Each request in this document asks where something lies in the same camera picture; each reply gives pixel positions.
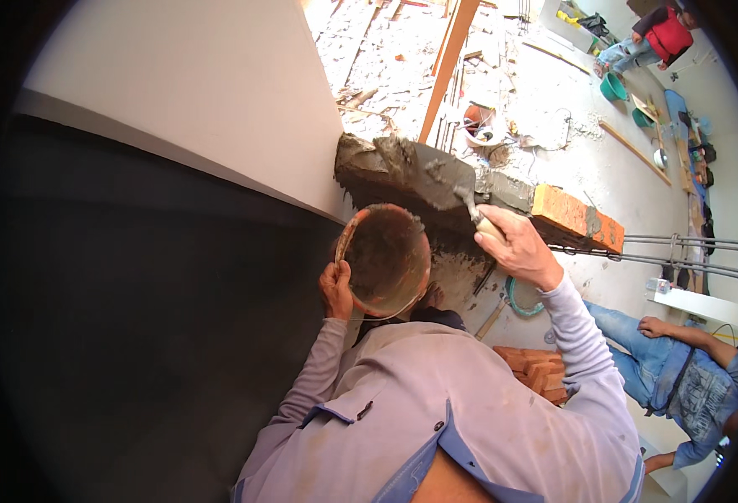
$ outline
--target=jeans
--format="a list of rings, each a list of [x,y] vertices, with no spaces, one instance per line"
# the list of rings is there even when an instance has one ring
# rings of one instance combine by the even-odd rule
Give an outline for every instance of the jeans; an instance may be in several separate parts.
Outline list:
[[[646,408],[654,396],[657,378],[665,366],[665,359],[673,347],[670,337],[651,339],[637,330],[639,319],[626,316],[620,311],[584,301],[589,314],[595,318],[595,325],[604,332],[604,337],[614,340],[631,353],[609,346],[617,371],[625,380],[626,394],[637,400],[640,407]]]
[[[429,321],[431,323],[437,323],[447,327],[457,328],[458,330],[463,330],[464,332],[466,332],[467,330],[467,328],[464,327],[464,320],[461,319],[461,316],[459,316],[458,313],[456,313],[455,311],[442,311],[441,309],[436,309],[433,306],[428,306],[424,309],[414,309],[414,311],[411,312],[411,321]],[[357,340],[355,340],[355,344],[352,347],[357,346],[360,341],[363,340],[363,337],[366,335],[366,333],[372,328],[398,323],[406,323],[406,321],[404,319],[395,317],[391,319],[384,319],[382,321],[374,321],[373,319],[365,320],[363,323],[361,323],[361,328],[357,332]]]
[[[598,55],[598,63],[604,67],[608,63],[612,71],[618,75],[634,67],[658,63],[661,60],[662,58],[651,48],[651,44],[645,38],[640,40],[639,44],[635,44],[631,38],[628,38]]]

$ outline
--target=construction worker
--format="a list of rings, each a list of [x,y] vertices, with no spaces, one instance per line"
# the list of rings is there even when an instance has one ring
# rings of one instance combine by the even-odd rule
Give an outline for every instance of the construction worker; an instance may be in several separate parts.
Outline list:
[[[319,279],[324,326],[263,428],[233,501],[636,501],[644,465],[601,331],[531,221],[480,205],[507,237],[475,241],[539,288],[562,351],[564,408],[521,384],[466,331],[413,321],[342,356],[350,267]],[[431,289],[418,308],[440,296]]]
[[[660,70],[666,70],[693,45],[690,30],[697,27],[696,18],[690,12],[659,6],[632,27],[630,38],[598,55],[595,75],[603,76],[609,67],[620,78],[626,70],[657,62]]]
[[[652,316],[635,319],[585,301],[595,324],[623,346],[610,346],[625,392],[645,415],[672,418],[690,437],[675,452],[645,460],[645,472],[696,464],[738,427],[738,347],[699,326],[678,327]]]

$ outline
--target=green bucket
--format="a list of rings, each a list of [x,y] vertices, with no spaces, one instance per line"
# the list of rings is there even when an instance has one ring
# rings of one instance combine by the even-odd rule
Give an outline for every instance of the green bucket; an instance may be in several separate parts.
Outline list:
[[[645,113],[640,109],[632,110],[631,118],[634,119],[634,124],[637,124],[640,127],[654,127],[654,121],[651,120],[651,117],[645,115]]]
[[[604,80],[601,82],[601,92],[609,101],[625,100],[625,87],[614,73],[609,72],[604,75]]]

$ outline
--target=shovel handle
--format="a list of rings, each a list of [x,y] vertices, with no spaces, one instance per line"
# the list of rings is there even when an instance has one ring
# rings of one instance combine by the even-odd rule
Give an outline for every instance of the shovel handle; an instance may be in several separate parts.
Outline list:
[[[489,219],[485,216],[483,217],[483,220],[477,223],[475,228],[479,233],[488,234],[489,236],[492,236],[500,241],[503,245],[508,242],[508,240],[505,239],[505,235],[503,234],[503,232],[499,228],[497,228],[495,224],[490,222]]]

